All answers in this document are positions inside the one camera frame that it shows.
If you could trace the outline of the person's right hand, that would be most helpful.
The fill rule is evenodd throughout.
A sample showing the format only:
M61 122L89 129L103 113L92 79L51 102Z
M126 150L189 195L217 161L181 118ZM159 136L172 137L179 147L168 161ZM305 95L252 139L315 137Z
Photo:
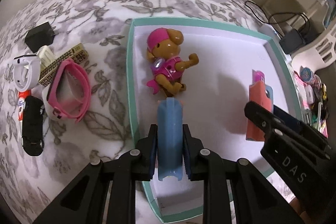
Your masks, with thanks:
M291 200L289 204L298 215L301 215L305 211L296 197L293 200Z

